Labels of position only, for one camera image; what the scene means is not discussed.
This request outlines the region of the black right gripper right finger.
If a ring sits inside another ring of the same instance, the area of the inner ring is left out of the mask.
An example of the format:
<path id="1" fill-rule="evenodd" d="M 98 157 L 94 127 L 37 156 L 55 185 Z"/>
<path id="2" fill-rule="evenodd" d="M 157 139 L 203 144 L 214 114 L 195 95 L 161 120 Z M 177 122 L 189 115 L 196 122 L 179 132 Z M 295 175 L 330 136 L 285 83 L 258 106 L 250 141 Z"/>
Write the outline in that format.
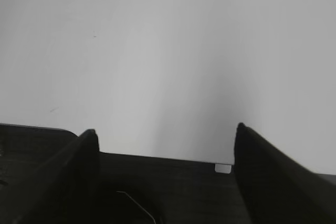
<path id="1" fill-rule="evenodd" d="M 335 181 L 239 123 L 234 175 L 252 223 L 335 223 Z"/>

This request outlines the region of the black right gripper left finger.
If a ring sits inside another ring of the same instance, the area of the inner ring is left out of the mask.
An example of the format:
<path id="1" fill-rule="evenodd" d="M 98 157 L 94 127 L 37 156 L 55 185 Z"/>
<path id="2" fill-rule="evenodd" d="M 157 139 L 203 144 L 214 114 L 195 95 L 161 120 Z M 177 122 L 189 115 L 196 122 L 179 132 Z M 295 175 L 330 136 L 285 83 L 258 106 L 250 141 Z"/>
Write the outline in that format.
<path id="1" fill-rule="evenodd" d="M 1 223 L 89 223 L 99 172 L 92 129 L 1 129 Z"/>

